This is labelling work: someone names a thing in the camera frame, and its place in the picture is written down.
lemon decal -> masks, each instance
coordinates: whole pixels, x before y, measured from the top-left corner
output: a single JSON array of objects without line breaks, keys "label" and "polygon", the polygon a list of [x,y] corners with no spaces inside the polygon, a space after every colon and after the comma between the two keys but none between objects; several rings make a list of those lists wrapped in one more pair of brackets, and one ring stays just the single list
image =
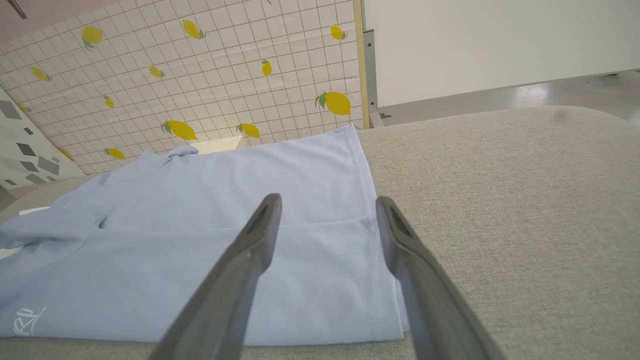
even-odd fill
[{"label": "lemon decal", "polygon": [[331,36],[333,36],[337,40],[344,40],[347,38],[346,31],[340,29],[340,26],[332,26],[331,27]]},{"label": "lemon decal", "polygon": [[265,76],[271,75],[271,64],[267,61],[267,59],[262,59],[262,73]]},{"label": "lemon decal", "polygon": [[29,111],[31,111],[31,109],[22,104],[18,104],[18,109],[22,110],[23,113],[28,113]]},{"label": "lemon decal", "polygon": [[90,47],[95,47],[94,45],[97,45],[102,41],[102,34],[102,30],[95,26],[85,26],[82,30],[82,41],[84,42],[84,47],[89,51],[93,51]]},{"label": "lemon decal", "polygon": [[247,134],[247,136],[250,136],[252,138],[260,137],[260,131],[258,131],[258,128],[253,124],[240,124],[236,126],[236,130],[240,131],[241,133],[244,132],[245,134]]},{"label": "lemon decal", "polygon": [[316,107],[320,106],[324,109],[326,103],[329,111],[336,115],[349,115],[351,113],[351,101],[345,95],[339,92],[324,92],[316,97]]},{"label": "lemon decal", "polygon": [[173,132],[175,136],[178,136],[179,138],[182,138],[185,140],[197,139],[196,132],[193,131],[191,126],[187,125],[185,122],[182,122],[182,121],[176,121],[176,120],[165,121],[164,124],[160,126],[160,128],[162,129],[163,133],[165,131],[170,134]]},{"label": "lemon decal", "polygon": [[207,33],[202,32],[202,30],[199,31],[198,26],[190,20],[183,20],[182,27],[184,28],[184,32],[192,38],[201,39],[207,37]]},{"label": "lemon decal", "polygon": [[62,149],[61,147],[57,147],[57,146],[56,146],[56,149],[57,149],[58,151],[62,152],[66,157],[68,157],[68,158],[69,158],[69,160],[71,160],[71,161],[75,161],[75,160],[74,160],[74,157],[73,157],[73,156],[71,156],[71,154],[69,154],[69,152],[68,152],[68,151],[66,151],[65,149]]},{"label": "lemon decal", "polygon": [[108,96],[104,96],[104,103],[107,104],[107,106],[109,106],[109,108],[113,109],[113,100],[111,100],[110,97]]},{"label": "lemon decal", "polygon": [[105,154],[105,155],[111,155],[111,156],[113,156],[113,157],[114,157],[114,158],[116,158],[116,159],[124,160],[124,159],[126,159],[126,158],[127,158],[127,157],[126,157],[126,156],[124,156],[124,154],[122,154],[122,152],[121,152],[120,150],[118,150],[118,149],[112,149],[112,148],[108,147],[107,149],[104,149],[104,151],[103,151],[103,152],[104,152],[104,154]]},{"label": "lemon decal", "polygon": [[36,76],[36,78],[42,81],[51,81],[51,77],[44,73],[44,71],[40,70],[37,67],[31,67],[31,72]]},{"label": "lemon decal", "polygon": [[149,72],[150,72],[153,76],[155,76],[155,77],[157,77],[157,78],[162,78],[162,77],[164,77],[164,75],[165,75],[165,74],[164,74],[164,71],[160,71],[160,70],[158,70],[158,68],[157,68],[157,67],[155,67],[155,66],[150,66],[150,67],[149,67]]}]

beige fabric surface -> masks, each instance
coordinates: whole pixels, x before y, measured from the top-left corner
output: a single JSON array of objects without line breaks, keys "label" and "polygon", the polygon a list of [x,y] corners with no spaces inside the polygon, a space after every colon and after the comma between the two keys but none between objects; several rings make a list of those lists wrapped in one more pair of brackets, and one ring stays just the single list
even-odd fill
[{"label": "beige fabric surface", "polygon": [[[574,107],[360,132],[391,196],[509,359],[640,354],[640,129]],[[144,359],[151,344],[0,340],[2,358]],[[410,340],[243,359],[413,359]]]}]

